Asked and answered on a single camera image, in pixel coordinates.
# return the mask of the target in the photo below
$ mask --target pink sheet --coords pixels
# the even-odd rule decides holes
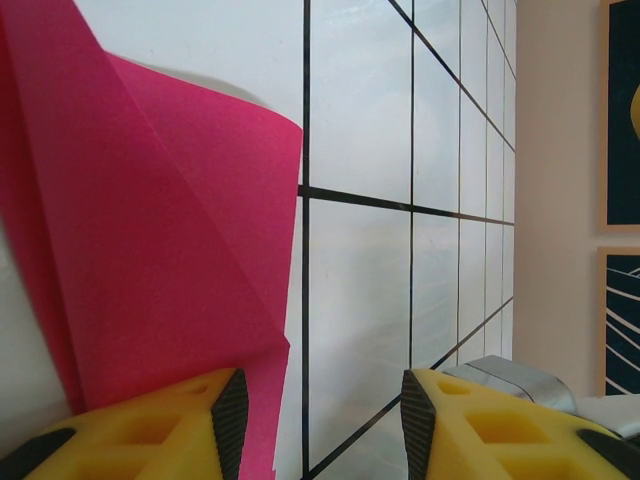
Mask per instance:
[[[0,9],[0,210],[74,410],[242,366],[271,478],[300,129],[106,54],[71,0]]]

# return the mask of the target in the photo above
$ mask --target tiled wall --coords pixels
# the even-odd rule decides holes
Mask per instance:
[[[510,356],[516,1],[77,3],[107,50],[305,127],[278,480],[406,479],[402,371]]]

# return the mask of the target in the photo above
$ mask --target picture frame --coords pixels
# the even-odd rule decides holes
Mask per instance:
[[[640,0],[601,0],[600,20],[598,227],[640,233]]]
[[[598,249],[597,342],[597,394],[640,393],[640,247]]]

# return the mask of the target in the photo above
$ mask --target beige wall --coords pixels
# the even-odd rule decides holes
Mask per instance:
[[[599,0],[518,2],[514,360],[595,394]]]

